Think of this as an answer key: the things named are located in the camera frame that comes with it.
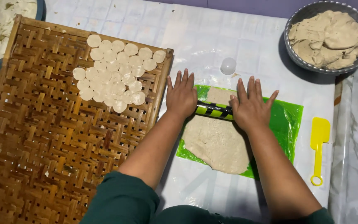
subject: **green sleeve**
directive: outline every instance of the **green sleeve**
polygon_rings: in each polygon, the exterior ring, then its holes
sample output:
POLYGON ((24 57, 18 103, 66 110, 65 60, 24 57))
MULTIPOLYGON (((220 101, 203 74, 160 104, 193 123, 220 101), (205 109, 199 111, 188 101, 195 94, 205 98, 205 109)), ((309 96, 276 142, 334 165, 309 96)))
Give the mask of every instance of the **green sleeve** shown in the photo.
POLYGON ((296 219, 296 220, 280 220, 273 222, 274 224, 334 224, 334 220, 328 213, 326 208, 322 208, 312 214, 296 219))
POLYGON ((81 224, 149 223, 160 199, 141 179, 116 171, 97 187, 81 224))

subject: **woven bamboo tray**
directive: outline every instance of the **woven bamboo tray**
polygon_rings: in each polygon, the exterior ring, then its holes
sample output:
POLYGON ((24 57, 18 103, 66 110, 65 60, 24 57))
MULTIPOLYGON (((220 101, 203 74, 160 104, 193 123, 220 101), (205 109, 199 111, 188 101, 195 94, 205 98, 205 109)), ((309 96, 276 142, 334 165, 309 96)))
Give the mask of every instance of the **woven bamboo tray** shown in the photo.
POLYGON ((15 18, 0 71, 0 223, 78 223, 103 176, 156 122, 173 50, 122 40, 167 54, 138 78, 146 103, 117 114, 82 101, 73 79, 77 66, 93 66, 91 34, 15 18))

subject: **person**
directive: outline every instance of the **person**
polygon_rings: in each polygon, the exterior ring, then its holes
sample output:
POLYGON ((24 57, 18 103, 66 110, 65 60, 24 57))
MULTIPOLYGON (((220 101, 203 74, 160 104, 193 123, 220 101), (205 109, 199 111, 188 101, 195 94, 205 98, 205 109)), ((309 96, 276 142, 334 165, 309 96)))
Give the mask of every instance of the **person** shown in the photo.
MULTIPOLYGON (((167 85, 167 111, 118 171, 105 176, 81 224, 255 223, 244 218, 210 214, 207 210, 190 205, 173 206, 155 214, 159 197, 154 190, 184 121, 194 113, 197 105, 193 73, 189 76, 185 69, 182 78, 179 71, 175 86, 172 86, 168 76, 167 85)), ((278 90, 264 103, 261 82, 251 77, 248 93, 242 80, 238 80, 237 94, 238 97, 230 96, 234 120, 249 137, 272 222, 334 223, 269 129, 271 106, 278 90)))

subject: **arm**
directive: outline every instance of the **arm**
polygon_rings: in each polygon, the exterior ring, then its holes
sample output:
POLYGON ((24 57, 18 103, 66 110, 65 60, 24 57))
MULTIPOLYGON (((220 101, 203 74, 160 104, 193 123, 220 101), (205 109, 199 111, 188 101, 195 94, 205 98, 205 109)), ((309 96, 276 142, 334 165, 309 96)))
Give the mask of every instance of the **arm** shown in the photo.
POLYGON ((295 219, 321 209, 295 167, 281 149, 269 128, 271 106, 276 90, 264 103, 261 82, 248 82, 248 94, 241 79, 237 84, 239 100, 231 95, 236 123, 247 133, 256 160, 267 205, 274 219, 295 219))
POLYGON ((185 69, 183 79, 178 72, 175 87, 167 80, 167 111, 147 133, 133 153, 119 167, 119 172, 138 177, 152 189, 160 182, 172 147, 185 119, 196 109, 197 90, 193 89, 194 74, 185 69))

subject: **hand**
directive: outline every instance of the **hand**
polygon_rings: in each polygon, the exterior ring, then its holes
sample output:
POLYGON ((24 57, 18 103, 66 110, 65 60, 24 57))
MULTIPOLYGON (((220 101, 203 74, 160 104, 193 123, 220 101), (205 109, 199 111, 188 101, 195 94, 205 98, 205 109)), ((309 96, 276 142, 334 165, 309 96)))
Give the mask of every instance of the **hand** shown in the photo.
POLYGON ((197 107, 197 90, 193 88, 194 73, 189 76, 189 71, 185 69, 182 78, 182 72, 178 71, 175 81, 175 87, 172 87, 171 77, 168 76, 167 92, 167 112, 174 114, 183 121, 189 117, 197 107))
POLYGON ((274 91, 271 97, 263 102, 261 81, 251 76, 248 81, 248 94, 244 88, 242 79, 238 80, 237 93, 240 102, 235 95, 230 96, 230 103, 233 107, 233 117, 241 129, 249 133, 252 128, 262 125, 269 127, 270 110, 278 95, 278 90, 274 91))

